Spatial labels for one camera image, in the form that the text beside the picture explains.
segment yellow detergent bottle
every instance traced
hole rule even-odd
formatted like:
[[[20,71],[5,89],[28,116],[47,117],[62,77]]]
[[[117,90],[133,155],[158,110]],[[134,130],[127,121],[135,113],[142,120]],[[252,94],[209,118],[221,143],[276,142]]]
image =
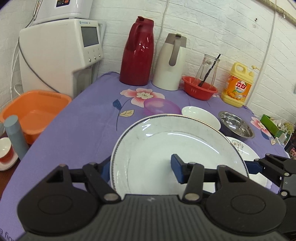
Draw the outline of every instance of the yellow detergent bottle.
[[[253,84],[254,69],[258,69],[252,65],[252,71],[248,72],[248,67],[236,62],[233,64],[229,73],[228,80],[221,94],[221,99],[235,107],[242,107],[247,98],[249,90]]]

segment gray thermos bottle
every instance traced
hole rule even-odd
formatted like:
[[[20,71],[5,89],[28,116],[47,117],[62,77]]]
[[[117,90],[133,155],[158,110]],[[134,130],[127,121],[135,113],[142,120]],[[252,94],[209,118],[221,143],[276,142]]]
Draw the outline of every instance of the gray thermos bottle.
[[[4,121],[4,127],[14,151],[17,153],[19,159],[22,160],[29,150],[29,145],[25,140],[17,115],[8,117]]]

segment display screen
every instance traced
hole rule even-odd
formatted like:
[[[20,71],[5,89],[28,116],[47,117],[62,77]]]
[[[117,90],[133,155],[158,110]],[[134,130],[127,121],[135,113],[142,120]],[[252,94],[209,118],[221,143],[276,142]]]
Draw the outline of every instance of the display screen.
[[[83,45],[85,47],[99,44],[96,27],[81,27]]]

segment green box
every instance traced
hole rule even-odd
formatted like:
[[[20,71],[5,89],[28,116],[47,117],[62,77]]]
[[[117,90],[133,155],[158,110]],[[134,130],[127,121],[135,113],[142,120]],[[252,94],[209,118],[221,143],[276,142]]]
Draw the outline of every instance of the green box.
[[[261,117],[261,123],[266,127],[266,129],[268,129],[268,131],[273,135],[273,137],[280,137],[281,134],[286,133],[282,130],[280,130],[271,120],[270,117],[268,115],[262,115]],[[290,133],[287,133],[287,139],[286,141],[288,141],[290,137]]]

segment orange label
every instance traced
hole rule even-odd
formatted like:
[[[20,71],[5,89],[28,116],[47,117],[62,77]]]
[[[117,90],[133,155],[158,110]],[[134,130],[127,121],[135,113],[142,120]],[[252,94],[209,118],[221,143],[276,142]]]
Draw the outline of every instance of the orange label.
[[[251,88],[251,84],[240,80],[232,75],[229,75],[226,85],[224,87],[224,94],[232,99],[244,102]]]

